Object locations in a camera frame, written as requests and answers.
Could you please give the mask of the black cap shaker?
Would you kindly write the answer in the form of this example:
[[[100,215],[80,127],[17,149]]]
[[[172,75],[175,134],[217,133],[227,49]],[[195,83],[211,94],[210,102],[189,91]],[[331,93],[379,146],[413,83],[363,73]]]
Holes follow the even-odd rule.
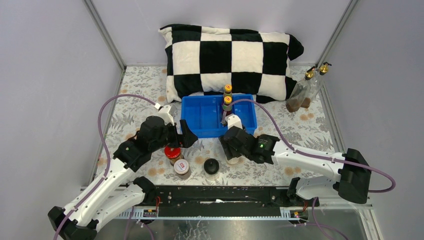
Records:
[[[220,165],[215,158],[208,158],[203,163],[203,172],[207,180],[215,181],[220,175]]]
[[[232,157],[231,159],[227,159],[226,162],[229,165],[235,165],[240,161],[240,157]]]

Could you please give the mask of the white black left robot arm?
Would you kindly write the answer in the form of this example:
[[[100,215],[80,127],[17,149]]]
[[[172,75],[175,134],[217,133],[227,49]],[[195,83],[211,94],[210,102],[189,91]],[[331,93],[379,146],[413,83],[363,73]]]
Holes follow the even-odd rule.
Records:
[[[140,203],[152,204],[156,187],[144,176],[135,178],[121,194],[110,195],[124,179],[150,161],[154,152],[164,147],[189,148],[198,140],[186,120],[179,122],[182,133],[178,133],[174,122],[166,122],[160,116],[147,117],[139,131],[108,157],[104,174],[66,206],[54,206],[48,212],[55,231],[53,238],[92,240],[104,225],[126,209]]]

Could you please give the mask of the yellow cap sauce bottle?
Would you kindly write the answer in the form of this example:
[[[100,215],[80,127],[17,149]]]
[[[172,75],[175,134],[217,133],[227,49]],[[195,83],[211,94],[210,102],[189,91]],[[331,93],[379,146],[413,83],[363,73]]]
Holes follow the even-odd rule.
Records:
[[[222,119],[221,119],[221,123],[223,126],[227,125],[227,116],[233,113],[233,107],[231,106],[232,102],[233,102],[233,98],[231,96],[225,96],[223,98]]]
[[[226,84],[224,86],[223,90],[224,90],[224,92],[223,92],[223,97],[224,98],[226,98],[226,97],[230,97],[231,98],[232,97],[232,95],[233,95],[233,93],[232,93],[233,88],[232,88],[232,85],[231,84]]]

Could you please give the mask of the blue plastic divided bin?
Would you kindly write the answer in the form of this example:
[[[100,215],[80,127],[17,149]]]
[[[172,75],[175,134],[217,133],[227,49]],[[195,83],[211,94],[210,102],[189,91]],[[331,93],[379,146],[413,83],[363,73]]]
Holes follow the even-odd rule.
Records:
[[[182,98],[181,118],[198,138],[218,138],[227,127],[221,123],[224,97],[221,95],[185,96]],[[249,101],[235,103],[232,112],[237,115],[249,134],[257,129],[255,105]]]

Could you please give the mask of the white lid sauce jar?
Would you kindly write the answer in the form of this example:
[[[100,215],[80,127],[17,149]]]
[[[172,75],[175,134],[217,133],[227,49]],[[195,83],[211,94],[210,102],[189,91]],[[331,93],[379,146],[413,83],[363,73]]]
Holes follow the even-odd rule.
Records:
[[[183,180],[187,180],[191,175],[191,167],[185,159],[178,159],[174,165],[174,171],[177,176]]]

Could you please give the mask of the red lid sauce jar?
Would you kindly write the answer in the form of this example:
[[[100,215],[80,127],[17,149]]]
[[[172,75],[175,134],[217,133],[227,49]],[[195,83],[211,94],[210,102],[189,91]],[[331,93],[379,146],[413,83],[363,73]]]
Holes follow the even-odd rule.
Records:
[[[169,159],[169,163],[174,166],[175,162],[180,159],[184,159],[184,155],[180,147],[169,147],[164,148],[164,154]]]

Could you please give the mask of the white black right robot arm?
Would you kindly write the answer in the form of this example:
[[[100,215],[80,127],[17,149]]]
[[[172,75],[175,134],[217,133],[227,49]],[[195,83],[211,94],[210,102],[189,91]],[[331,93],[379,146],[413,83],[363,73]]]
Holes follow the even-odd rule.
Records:
[[[286,198],[293,206],[315,197],[335,195],[355,204],[368,200],[371,171],[356,149],[329,153],[285,143],[272,135],[255,137],[236,126],[219,140],[230,160],[243,156],[257,164],[292,165],[319,174],[315,179],[292,179]]]

